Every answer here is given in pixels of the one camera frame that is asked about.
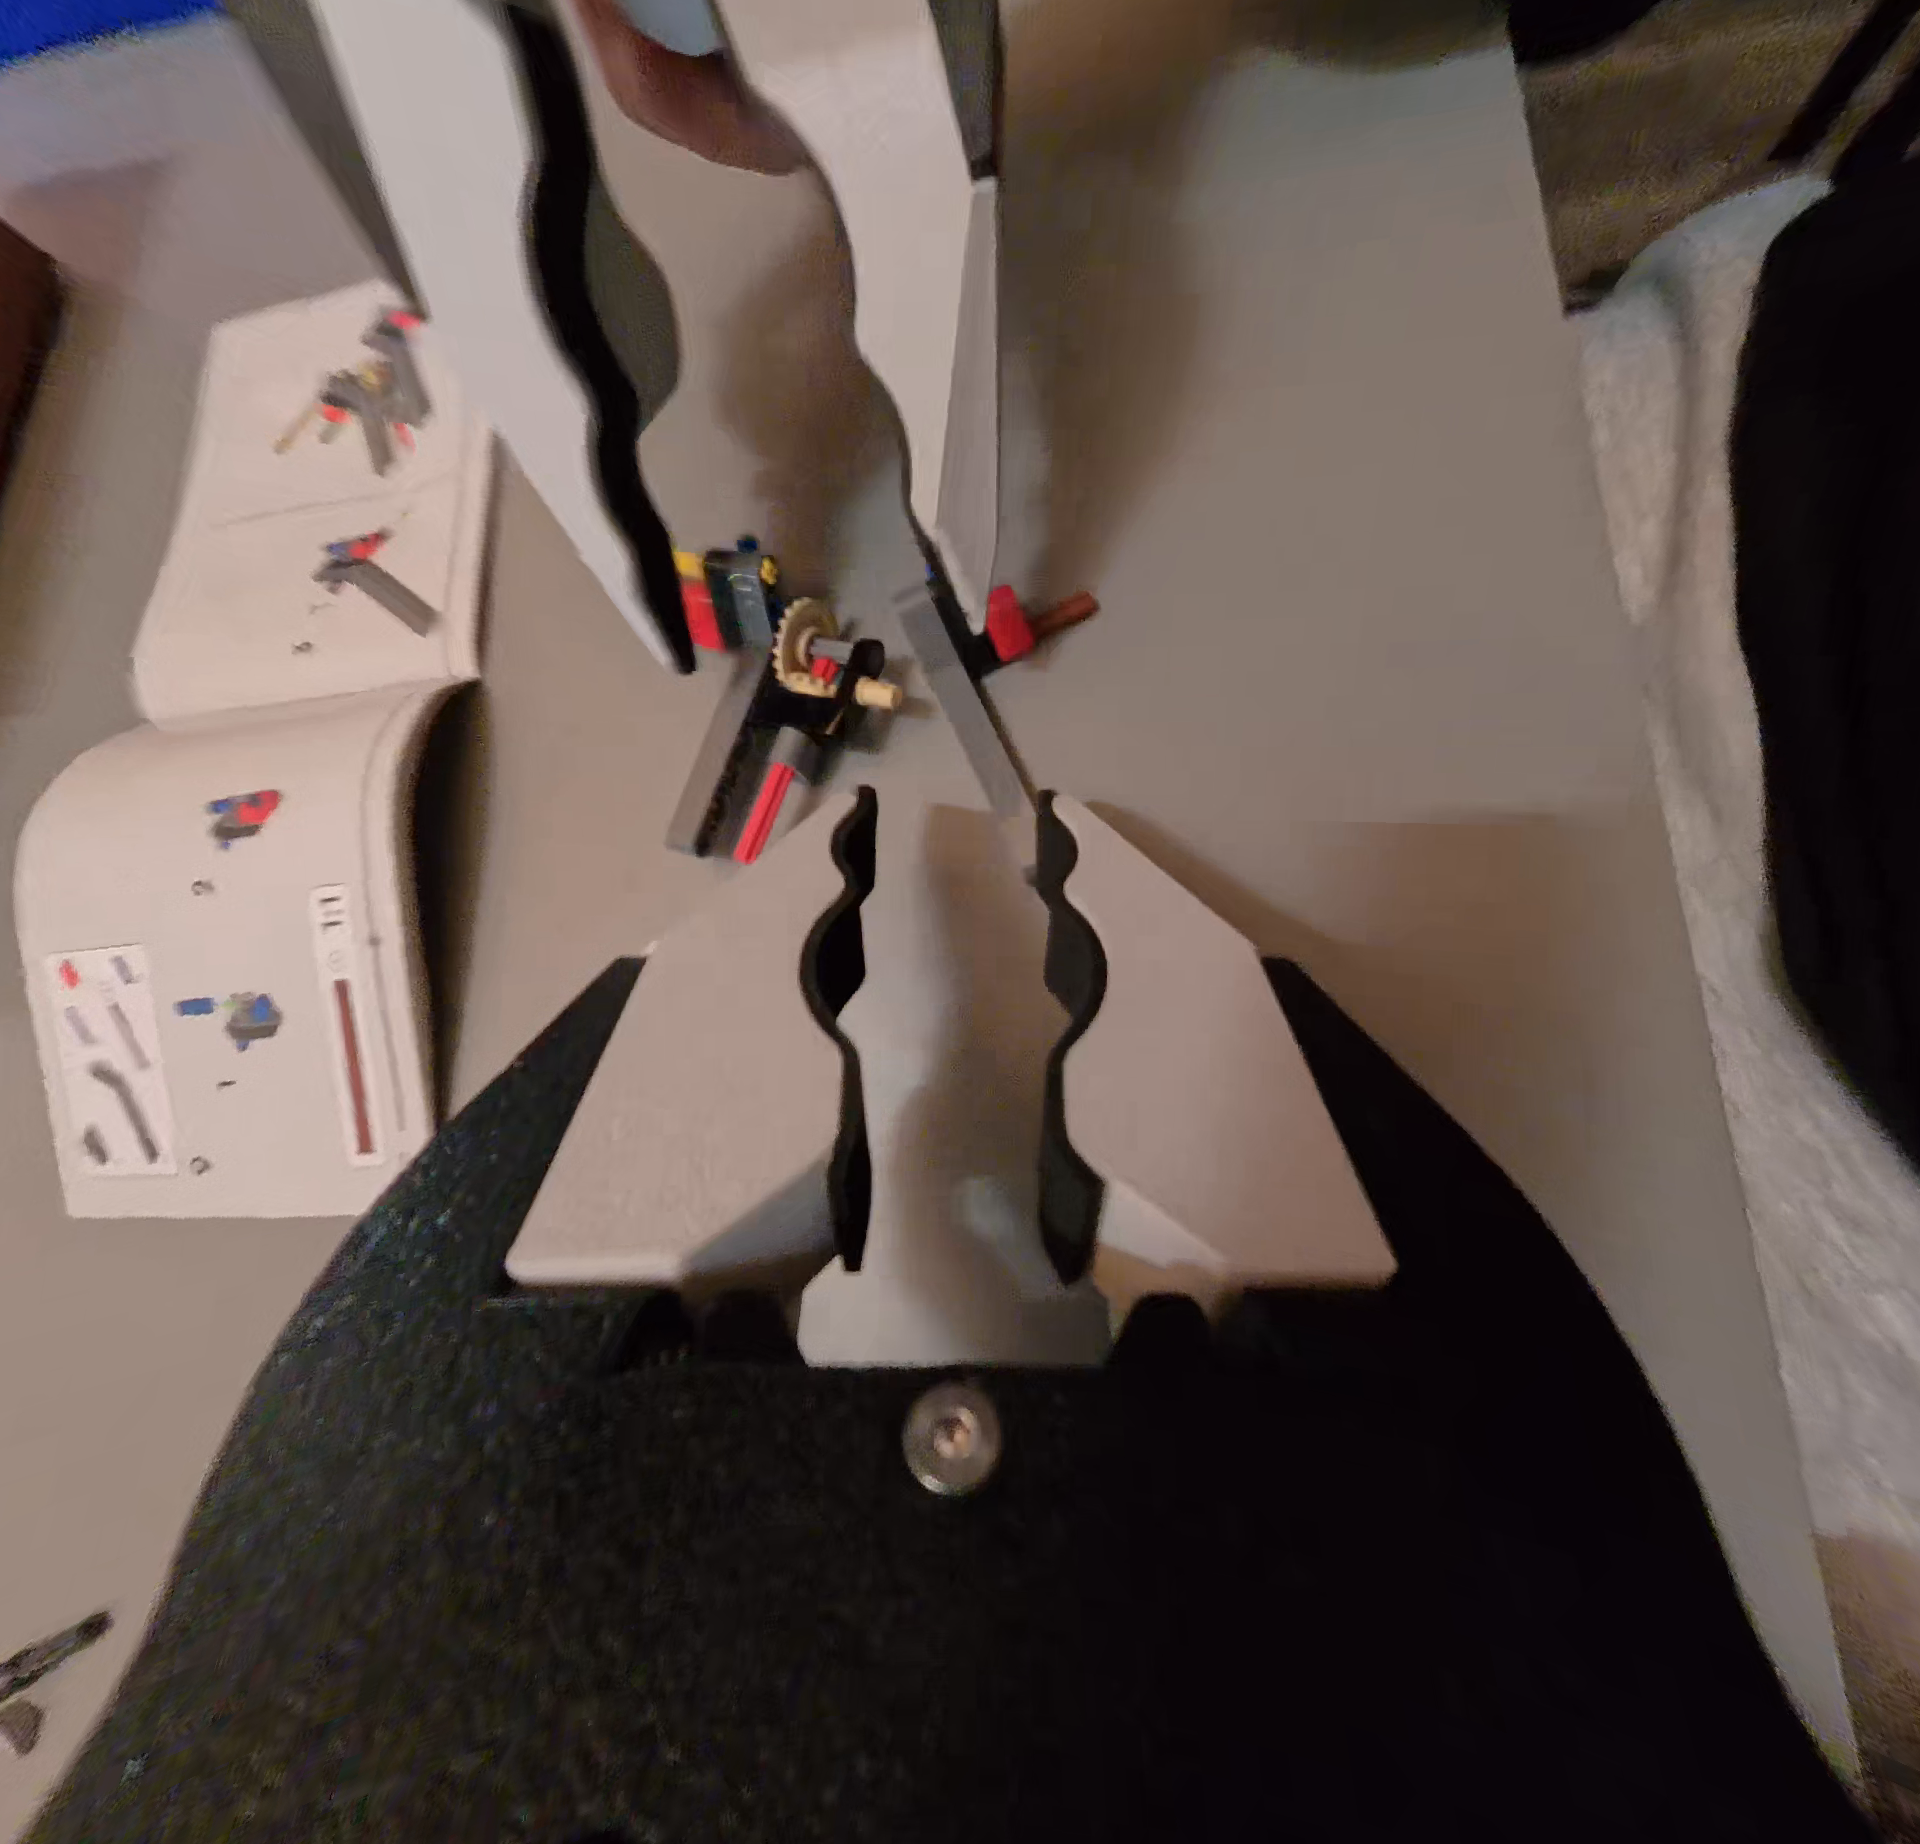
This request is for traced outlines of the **black cloth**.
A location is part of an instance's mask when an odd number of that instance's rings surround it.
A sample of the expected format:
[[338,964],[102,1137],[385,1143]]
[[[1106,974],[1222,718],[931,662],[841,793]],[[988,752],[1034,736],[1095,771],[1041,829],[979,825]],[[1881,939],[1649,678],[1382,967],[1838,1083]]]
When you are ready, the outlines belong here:
[[1786,982],[1916,1163],[1916,73],[1765,255],[1727,451]]

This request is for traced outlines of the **red lego connector brown axle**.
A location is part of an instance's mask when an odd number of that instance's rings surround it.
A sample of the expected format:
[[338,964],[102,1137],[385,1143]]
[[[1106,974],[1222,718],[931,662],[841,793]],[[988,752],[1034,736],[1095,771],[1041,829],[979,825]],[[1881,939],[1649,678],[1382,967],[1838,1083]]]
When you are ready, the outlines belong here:
[[977,637],[977,654],[988,672],[1022,662],[1041,645],[1093,620],[1099,615],[1091,590],[1034,608],[1021,601],[1009,585],[995,585],[988,599],[987,627]]

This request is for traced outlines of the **person's right hand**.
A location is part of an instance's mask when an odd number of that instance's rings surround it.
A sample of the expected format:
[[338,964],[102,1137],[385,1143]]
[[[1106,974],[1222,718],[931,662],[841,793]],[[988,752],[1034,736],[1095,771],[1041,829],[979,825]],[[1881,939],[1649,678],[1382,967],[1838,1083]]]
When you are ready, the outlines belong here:
[[720,166],[790,176],[799,137],[733,74],[725,56],[685,56],[636,30],[615,0],[571,0],[613,105],[665,144]]

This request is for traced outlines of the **lego assembly with tan gear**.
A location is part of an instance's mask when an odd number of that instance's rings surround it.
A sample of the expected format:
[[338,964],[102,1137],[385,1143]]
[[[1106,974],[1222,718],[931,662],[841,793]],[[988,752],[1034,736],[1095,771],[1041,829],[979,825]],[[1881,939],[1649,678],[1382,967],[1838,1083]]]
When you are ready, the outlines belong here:
[[850,631],[827,599],[791,592],[755,537],[678,551],[676,573],[693,642],[733,672],[665,842],[751,864],[866,721],[899,715],[905,689],[876,635]]

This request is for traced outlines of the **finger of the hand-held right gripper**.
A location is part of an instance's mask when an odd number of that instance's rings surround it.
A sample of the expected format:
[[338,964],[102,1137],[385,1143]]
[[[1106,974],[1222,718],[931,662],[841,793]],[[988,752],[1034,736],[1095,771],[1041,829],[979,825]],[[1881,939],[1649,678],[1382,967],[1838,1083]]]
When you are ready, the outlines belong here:
[[915,528],[981,627],[1002,513],[1002,0],[715,0],[838,211]]
[[435,342],[615,615],[690,675],[641,391],[591,291],[599,154],[548,0],[307,4]]

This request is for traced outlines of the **dark lego piece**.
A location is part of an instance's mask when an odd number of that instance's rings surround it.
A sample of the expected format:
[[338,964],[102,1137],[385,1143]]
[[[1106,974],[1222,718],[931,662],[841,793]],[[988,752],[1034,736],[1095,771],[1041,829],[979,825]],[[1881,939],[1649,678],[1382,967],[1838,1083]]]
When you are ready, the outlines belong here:
[[2,1704],[36,1688],[52,1671],[102,1642],[113,1627],[109,1612],[95,1612],[79,1624],[20,1647],[2,1659]]

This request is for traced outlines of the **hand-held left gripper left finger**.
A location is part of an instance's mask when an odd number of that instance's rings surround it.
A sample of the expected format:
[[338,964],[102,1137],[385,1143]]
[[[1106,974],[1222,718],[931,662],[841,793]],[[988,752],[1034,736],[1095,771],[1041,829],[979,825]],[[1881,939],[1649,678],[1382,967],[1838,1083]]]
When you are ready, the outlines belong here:
[[643,954],[517,1234],[525,1288],[807,1288],[872,1221],[861,1065],[876,793],[835,795]]

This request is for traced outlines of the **open lego instruction booklet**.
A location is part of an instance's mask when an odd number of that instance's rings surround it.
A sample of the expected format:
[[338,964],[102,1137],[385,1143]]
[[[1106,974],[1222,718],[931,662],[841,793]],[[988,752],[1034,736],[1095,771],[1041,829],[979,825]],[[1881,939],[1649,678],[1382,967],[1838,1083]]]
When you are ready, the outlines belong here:
[[494,453],[388,280],[210,331],[138,725],[14,871],[67,1216],[359,1216],[434,1137],[416,799],[482,668]]

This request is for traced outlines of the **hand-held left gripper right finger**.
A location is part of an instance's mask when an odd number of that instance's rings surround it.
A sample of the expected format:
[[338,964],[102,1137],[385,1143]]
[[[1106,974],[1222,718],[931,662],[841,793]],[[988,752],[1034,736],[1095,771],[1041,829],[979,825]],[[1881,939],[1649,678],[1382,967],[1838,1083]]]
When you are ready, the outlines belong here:
[[1264,960],[1081,801],[1045,795],[1039,1226],[1095,1288],[1378,1288],[1397,1262]]

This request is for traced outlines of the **white fuzzy blanket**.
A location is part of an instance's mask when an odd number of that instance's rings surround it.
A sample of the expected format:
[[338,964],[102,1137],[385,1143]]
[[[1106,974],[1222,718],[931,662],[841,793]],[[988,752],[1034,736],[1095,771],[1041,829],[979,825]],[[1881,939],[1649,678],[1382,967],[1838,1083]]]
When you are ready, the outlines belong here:
[[1653,242],[1575,321],[1653,771],[1815,1533],[1916,1570],[1916,1168],[1792,1004],[1765,887],[1765,764],[1737,635],[1727,437],[1765,251],[1829,195],[1796,174]]

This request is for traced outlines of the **grey lego beam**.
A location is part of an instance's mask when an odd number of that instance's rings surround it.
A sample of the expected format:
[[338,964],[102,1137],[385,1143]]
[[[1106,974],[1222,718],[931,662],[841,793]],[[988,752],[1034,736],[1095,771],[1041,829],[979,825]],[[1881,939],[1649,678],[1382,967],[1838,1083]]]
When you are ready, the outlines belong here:
[[993,705],[970,669],[962,647],[944,617],[937,596],[926,583],[906,585],[893,596],[893,613],[902,637],[920,664],[941,715],[947,721],[974,778],[990,804],[1006,820],[1031,820],[1037,799],[1021,758]]

